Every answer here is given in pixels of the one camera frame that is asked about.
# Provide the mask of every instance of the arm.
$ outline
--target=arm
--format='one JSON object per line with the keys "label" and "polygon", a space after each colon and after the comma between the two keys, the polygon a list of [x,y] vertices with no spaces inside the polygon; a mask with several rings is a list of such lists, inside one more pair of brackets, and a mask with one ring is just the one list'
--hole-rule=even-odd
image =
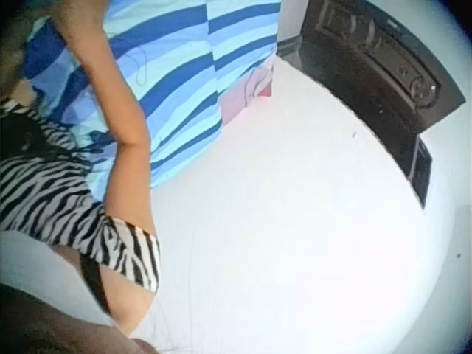
{"label": "arm", "polygon": [[156,235],[150,204],[150,138],[145,117],[103,31],[108,0],[62,0],[53,21],[82,63],[117,142],[105,195],[108,215]]}
{"label": "arm", "polygon": [[105,210],[156,235],[150,204],[150,138],[145,116],[124,81],[105,35],[89,41],[82,64],[117,142]]}

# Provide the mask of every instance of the white wall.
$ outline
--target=white wall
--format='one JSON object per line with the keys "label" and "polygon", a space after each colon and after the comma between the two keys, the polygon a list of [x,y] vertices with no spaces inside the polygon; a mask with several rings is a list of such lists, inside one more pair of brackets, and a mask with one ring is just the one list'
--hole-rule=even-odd
{"label": "white wall", "polygon": [[394,354],[452,354],[471,331],[471,46],[438,2],[370,1],[404,24],[436,55],[467,100],[422,134],[433,157],[433,171],[448,185],[456,217],[451,245],[436,287],[409,334],[394,351]]}
{"label": "white wall", "polygon": [[300,34],[308,6],[308,0],[282,0],[278,41]]}

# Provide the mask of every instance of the person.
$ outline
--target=person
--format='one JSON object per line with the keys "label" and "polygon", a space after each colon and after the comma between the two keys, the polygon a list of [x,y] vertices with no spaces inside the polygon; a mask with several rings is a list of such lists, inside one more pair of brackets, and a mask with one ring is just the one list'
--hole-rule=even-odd
{"label": "person", "polygon": [[[9,309],[1,313],[2,326],[9,333],[4,337],[8,343],[2,342],[2,346],[33,338],[26,330],[18,334],[31,321],[42,323],[46,332],[73,333],[69,343],[77,343],[80,333],[95,338],[102,333],[108,339],[129,336],[147,313],[159,286],[160,251],[151,210],[150,137],[145,117],[121,76],[103,31],[108,0],[60,0],[39,11],[25,10],[24,2],[10,2],[1,15],[1,299],[2,307]],[[28,107],[34,106],[35,98],[27,81],[21,79],[23,46],[34,20],[45,13],[51,14],[88,75],[117,143],[103,202],[93,199],[86,183],[91,170],[87,156],[94,151],[77,148],[67,128],[39,117]],[[14,257],[8,258],[11,254],[4,244],[16,250]],[[67,267],[74,274],[67,273]],[[113,332],[113,326],[98,330],[93,321],[77,319],[83,313],[75,319],[63,313],[73,313],[73,308],[58,311],[55,302],[63,299],[51,294],[51,289],[59,289],[57,293],[62,288],[53,284],[67,287],[76,276],[87,284],[96,302],[82,308],[101,310],[119,333]],[[22,308],[42,315],[32,318]],[[78,353],[128,353],[101,350],[95,347]]]}

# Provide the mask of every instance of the white surface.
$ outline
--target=white surface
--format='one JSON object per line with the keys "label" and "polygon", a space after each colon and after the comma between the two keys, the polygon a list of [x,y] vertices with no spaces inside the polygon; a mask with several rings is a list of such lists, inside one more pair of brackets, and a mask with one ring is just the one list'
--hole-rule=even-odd
{"label": "white surface", "polygon": [[1,232],[1,283],[34,296],[62,313],[113,326],[72,265],[44,242],[17,231]]}
{"label": "white surface", "polygon": [[163,276],[136,334],[175,353],[388,353],[448,244],[370,130],[280,60],[153,209]]}
{"label": "white surface", "polygon": [[307,6],[308,0],[282,0],[278,41],[284,41],[300,34]]}

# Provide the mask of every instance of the white floor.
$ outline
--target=white floor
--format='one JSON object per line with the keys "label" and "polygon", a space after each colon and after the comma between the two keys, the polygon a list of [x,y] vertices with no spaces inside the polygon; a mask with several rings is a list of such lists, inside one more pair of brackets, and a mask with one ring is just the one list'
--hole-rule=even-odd
{"label": "white floor", "polygon": [[440,274],[445,193],[434,175],[423,212],[370,130],[277,61],[274,96],[154,192],[162,286],[136,334],[175,353],[388,353]]}

